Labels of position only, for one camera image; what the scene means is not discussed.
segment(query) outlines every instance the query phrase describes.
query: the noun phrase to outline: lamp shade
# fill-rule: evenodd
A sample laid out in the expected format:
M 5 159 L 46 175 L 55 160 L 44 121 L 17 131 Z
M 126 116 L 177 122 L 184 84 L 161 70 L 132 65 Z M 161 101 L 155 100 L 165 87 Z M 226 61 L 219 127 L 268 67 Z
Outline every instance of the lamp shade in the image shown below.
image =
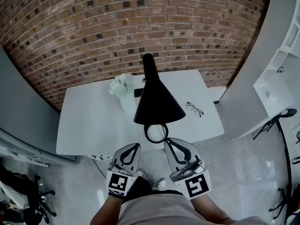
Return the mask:
M 184 118 L 186 113 L 160 81 L 152 54 L 143 55 L 142 61 L 146 84 L 135 113 L 134 122 L 143 125 L 158 125 Z

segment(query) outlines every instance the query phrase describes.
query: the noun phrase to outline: shoe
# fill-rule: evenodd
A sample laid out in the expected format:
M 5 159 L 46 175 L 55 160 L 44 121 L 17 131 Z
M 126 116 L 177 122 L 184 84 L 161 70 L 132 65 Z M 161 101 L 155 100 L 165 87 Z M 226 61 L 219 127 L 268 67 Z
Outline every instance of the shoe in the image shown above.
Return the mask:
M 136 172 L 139 174 L 139 177 L 146 179 L 146 175 L 142 170 L 137 170 Z
M 167 185 L 167 181 L 164 178 L 162 178 L 157 182 L 154 190 L 163 191 L 166 185 Z

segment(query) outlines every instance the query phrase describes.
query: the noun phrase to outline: white cabinet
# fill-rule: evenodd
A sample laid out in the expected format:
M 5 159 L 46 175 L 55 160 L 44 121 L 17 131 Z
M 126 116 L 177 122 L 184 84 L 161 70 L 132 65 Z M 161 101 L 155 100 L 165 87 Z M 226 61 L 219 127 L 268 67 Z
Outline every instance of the white cabinet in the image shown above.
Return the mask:
M 300 0 L 270 0 L 257 41 L 219 103 L 231 138 L 253 132 L 294 103 L 278 69 L 291 54 L 300 62 L 299 22 Z

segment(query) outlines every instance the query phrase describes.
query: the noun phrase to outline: gray floor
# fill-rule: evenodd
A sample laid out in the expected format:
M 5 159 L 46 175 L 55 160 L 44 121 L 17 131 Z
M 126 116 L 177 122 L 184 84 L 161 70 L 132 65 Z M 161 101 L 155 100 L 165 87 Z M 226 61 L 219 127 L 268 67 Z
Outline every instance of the gray floor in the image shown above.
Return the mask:
M 279 187 L 287 185 L 287 169 L 282 138 L 276 126 L 261 133 L 229 141 L 225 135 L 197 144 L 206 169 L 210 172 L 213 191 L 210 197 L 232 218 L 259 215 L 268 224 L 282 224 L 283 216 L 272 222 L 269 208 L 279 202 Z M 97 161 L 106 175 L 109 161 Z M 11 171 L 39 174 L 44 189 L 56 191 L 48 196 L 48 204 L 57 212 L 50 218 L 55 225 L 86 225 L 105 198 L 105 179 L 93 160 L 81 158 L 74 166 L 41 168 L 12 160 L 4 165 Z M 163 150 L 142 153 L 139 166 L 154 184 L 167 178 L 167 188 L 176 187 L 168 178 L 171 170 Z

